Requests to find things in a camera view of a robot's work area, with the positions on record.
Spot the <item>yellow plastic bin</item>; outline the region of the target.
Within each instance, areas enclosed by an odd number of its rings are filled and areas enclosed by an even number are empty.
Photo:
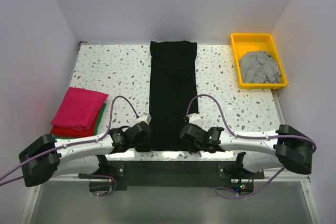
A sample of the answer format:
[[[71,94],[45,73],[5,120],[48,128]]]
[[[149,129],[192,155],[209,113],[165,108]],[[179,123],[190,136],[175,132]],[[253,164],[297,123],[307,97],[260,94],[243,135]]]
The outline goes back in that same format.
[[[275,41],[271,34],[267,33],[232,33],[230,35],[231,47],[236,64],[239,87],[241,89],[271,89],[278,90],[288,84],[287,76],[283,68]],[[240,59],[251,51],[267,51],[275,60],[281,71],[280,83],[244,83],[240,68]]]

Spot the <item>pink folded t shirt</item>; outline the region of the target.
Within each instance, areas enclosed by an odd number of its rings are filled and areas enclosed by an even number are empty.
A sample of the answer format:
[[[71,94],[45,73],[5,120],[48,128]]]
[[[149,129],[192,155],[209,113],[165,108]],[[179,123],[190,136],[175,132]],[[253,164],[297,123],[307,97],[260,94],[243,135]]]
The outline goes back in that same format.
[[[70,87],[51,125],[77,131],[87,130],[107,98],[106,93]]]

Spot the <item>black t shirt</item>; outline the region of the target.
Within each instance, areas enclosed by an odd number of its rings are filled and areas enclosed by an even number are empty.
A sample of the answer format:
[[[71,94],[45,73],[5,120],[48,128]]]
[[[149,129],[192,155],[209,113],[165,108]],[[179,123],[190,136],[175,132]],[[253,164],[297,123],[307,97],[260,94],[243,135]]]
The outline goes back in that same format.
[[[189,41],[150,43],[151,76],[149,113],[156,151],[187,151],[180,139],[187,111],[198,113],[195,59],[197,43]]]

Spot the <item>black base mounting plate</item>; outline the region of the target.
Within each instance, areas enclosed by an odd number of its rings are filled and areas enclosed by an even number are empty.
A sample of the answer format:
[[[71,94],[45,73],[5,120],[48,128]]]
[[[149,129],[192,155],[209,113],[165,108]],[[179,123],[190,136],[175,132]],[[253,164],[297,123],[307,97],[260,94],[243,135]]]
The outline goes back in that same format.
[[[80,179],[111,176],[117,190],[131,186],[217,187],[231,186],[231,180],[263,179],[263,172],[237,172],[235,161],[106,161],[95,172],[81,172]]]

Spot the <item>grey t shirt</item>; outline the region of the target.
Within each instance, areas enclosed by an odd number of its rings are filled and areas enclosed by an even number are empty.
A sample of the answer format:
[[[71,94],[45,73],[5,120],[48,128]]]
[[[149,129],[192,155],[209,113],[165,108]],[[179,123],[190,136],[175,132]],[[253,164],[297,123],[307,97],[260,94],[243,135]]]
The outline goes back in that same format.
[[[267,51],[250,51],[239,60],[243,83],[281,83],[279,64]]]

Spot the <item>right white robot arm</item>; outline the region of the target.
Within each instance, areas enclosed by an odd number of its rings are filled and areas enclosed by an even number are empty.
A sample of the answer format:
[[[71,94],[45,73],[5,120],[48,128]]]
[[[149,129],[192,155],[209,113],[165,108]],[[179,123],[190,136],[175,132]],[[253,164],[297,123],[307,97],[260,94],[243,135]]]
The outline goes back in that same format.
[[[312,155],[317,149],[312,139],[286,124],[268,132],[245,133],[223,127],[211,127],[206,131],[195,124],[187,124],[180,138],[204,152],[240,151],[241,157],[237,157],[234,165],[234,173],[239,178],[270,168],[310,175]]]

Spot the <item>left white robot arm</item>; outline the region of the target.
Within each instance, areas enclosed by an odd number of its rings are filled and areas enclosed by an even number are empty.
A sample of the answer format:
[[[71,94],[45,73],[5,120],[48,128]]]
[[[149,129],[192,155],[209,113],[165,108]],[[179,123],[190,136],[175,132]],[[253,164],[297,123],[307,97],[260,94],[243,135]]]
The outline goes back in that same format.
[[[107,134],[69,140],[42,135],[19,154],[25,186],[41,185],[54,176],[71,173],[103,178],[109,165],[99,156],[124,153],[146,144],[151,133],[149,124],[142,121],[132,127],[113,128]]]

